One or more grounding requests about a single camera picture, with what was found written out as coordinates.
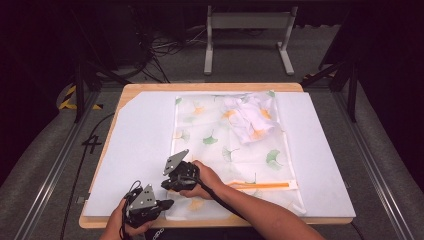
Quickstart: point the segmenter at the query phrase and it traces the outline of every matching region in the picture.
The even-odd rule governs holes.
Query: wooden table
[[[96,172],[89,192],[91,193],[93,184],[96,180],[97,173],[102,164],[103,158],[107,152],[110,138],[115,127],[119,110],[125,106],[130,100],[143,91],[232,91],[232,92],[251,92],[265,91],[273,89],[276,92],[303,92],[300,84],[297,83],[195,83],[195,84],[130,84],[125,86],[122,96],[119,100],[116,114],[113,118],[105,147],[99,159]],[[108,217],[87,217],[83,216],[84,209],[81,213],[79,224],[82,228],[105,228]],[[352,221],[353,217],[305,217],[302,218],[309,224],[346,224]],[[238,217],[225,220],[203,220],[203,221],[168,221],[164,217],[159,217],[153,225],[153,228],[166,227],[234,227],[234,226],[250,226],[250,224]]]

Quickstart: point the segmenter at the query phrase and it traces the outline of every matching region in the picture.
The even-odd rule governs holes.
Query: hand
[[[219,176],[208,166],[204,165],[200,161],[193,161],[200,170],[200,180],[212,190],[216,190],[225,184],[221,181]],[[180,195],[184,197],[201,197],[203,199],[211,200],[212,197],[207,193],[199,184],[197,184],[193,190],[181,190]]]
[[[100,237],[101,240],[121,240],[120,229],[122,226],[122,209],[125,206],[125,199],[122,199],[118,207],[113,210],[106,225],[106,229]],[[144,223],[138,228],[133,228],[125,224],[125,231],[130,236],[135,236],[146,232],[153,224],[153,221]]]

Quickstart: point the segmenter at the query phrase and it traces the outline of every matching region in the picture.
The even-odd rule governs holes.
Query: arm
[[[107,221],[106,229],[103,232],[102,236],[100,236],[100,240],[121,240],[121,225],[122,225],[122,208],[124,208],[125,199],[121,200],[118,207],[113,210],[112,214]],[[130,236],[135,236],[141,233],[146,232],[150,226],[152,226],[153,222],[146,222],[137,229],[132,228],[128,224],[125,226],[125,231]]]
[[[225,185],[218,175],[199,161],[201,180],[225,203],[239,212],[266,239],[323,239],[313,228],[289,210],[250,196]],[[192,191],[181,191],[185,197],[199,196],[212,199],[200,185]]]

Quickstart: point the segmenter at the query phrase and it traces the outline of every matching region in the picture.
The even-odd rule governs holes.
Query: forearm
[[[214,189],[266,239],[322,239],[299,217],[276,204],[250,196],[226,185]]]

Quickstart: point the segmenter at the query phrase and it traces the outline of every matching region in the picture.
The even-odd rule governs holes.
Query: translucent cloth
[[[306,213],[298,190],[275,94],[184,95],[176,98],[172,153],[189,149],[184,161],[199,160],[222,181],[247,194]],[[169,220],[225,219],[231,213],[214,201],[174,192]]]

